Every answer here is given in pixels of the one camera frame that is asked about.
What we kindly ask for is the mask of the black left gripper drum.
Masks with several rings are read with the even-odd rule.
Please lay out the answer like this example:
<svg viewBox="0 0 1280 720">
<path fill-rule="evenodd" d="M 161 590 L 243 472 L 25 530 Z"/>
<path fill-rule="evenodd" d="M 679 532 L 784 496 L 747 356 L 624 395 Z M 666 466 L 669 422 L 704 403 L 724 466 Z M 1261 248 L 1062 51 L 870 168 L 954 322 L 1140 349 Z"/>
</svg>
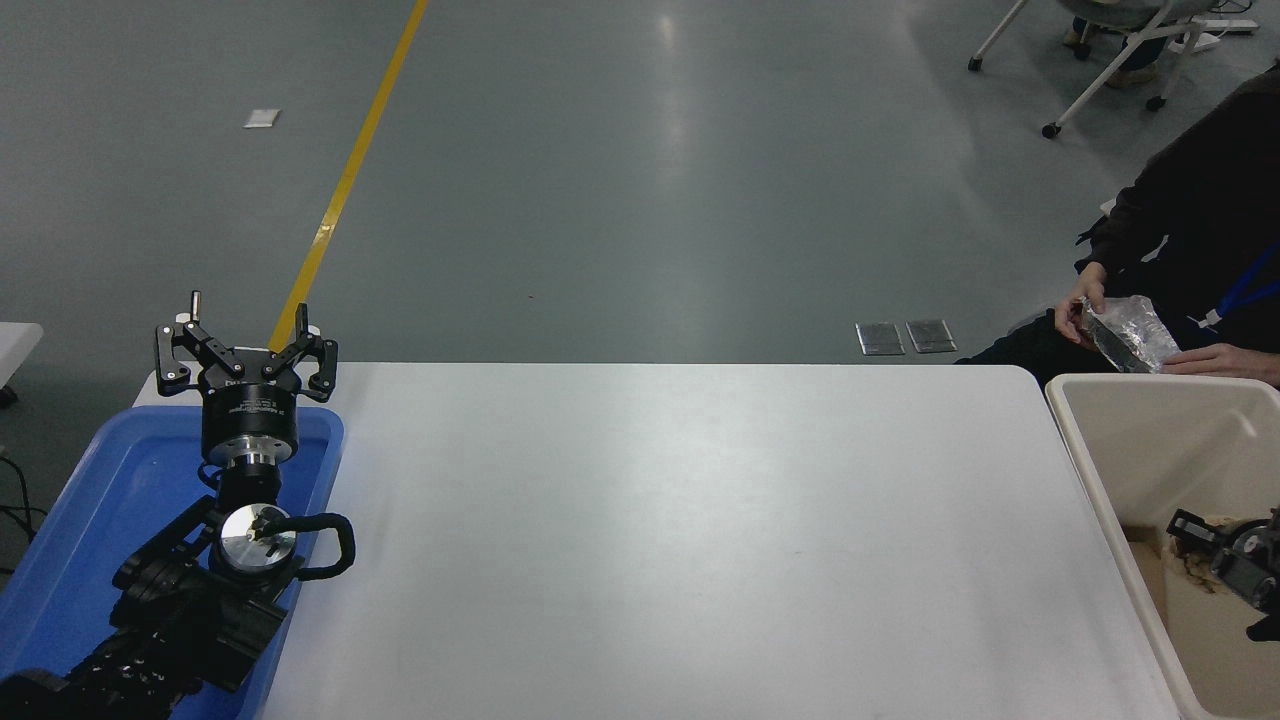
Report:
<svg viewBox="0 0 1280 720">
<path fill-rule="evenodd" d="M 278 378 L 241 380 L 225 372 L 202 373 L 202 456 L 232 460 L 246 446 L 287 460 L 298 448 L 294 372 Z"/>
</svg>

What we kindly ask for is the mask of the person's left hand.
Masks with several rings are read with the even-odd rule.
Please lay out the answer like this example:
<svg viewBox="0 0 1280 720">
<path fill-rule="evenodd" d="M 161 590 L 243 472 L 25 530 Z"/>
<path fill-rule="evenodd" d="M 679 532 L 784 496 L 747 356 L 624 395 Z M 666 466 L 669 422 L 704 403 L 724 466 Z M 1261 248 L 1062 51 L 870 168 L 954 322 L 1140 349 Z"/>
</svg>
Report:
<svg viewBox="0 0 1280 720">
<path fill-rule="evenodd" d="M 1169 375 L 1242 377 L 1240 348 L 1216 343 L 1179 352 L 1166 360 L 1160 372 Z"/>
</svg>

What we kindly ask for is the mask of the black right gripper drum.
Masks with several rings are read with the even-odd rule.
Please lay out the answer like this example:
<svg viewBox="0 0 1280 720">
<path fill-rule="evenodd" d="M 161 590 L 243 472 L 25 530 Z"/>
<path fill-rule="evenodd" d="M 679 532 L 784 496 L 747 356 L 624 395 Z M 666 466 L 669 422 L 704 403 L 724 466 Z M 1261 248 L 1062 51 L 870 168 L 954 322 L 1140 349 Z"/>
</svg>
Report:
<svg viewBox="0 0 1280 720">
<path fill-rule="evenodd" d="M 1277 514 L 1219 528 L 1212 575 L 1261 612 L 1277 612 Z"/>
</svg>

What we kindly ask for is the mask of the person's right hand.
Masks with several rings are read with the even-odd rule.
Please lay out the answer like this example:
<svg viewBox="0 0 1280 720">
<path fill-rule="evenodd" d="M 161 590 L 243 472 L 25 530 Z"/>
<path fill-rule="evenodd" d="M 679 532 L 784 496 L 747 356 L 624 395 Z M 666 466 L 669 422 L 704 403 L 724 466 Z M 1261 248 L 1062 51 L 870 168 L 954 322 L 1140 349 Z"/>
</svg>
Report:
<svg viewBox="0 0 1280 720">
<path fill-rule="evenodd" d="M 1088 263 L 1066 292 L 1053 306 L 1053 327 L 1066 341 L 1097 351 L 1096 343 L 1084 329 L 1085 305 L 1094 310 L 1105 310 L 1105 282 L 1107 270 L 1100 263 Z"/>
</svg>

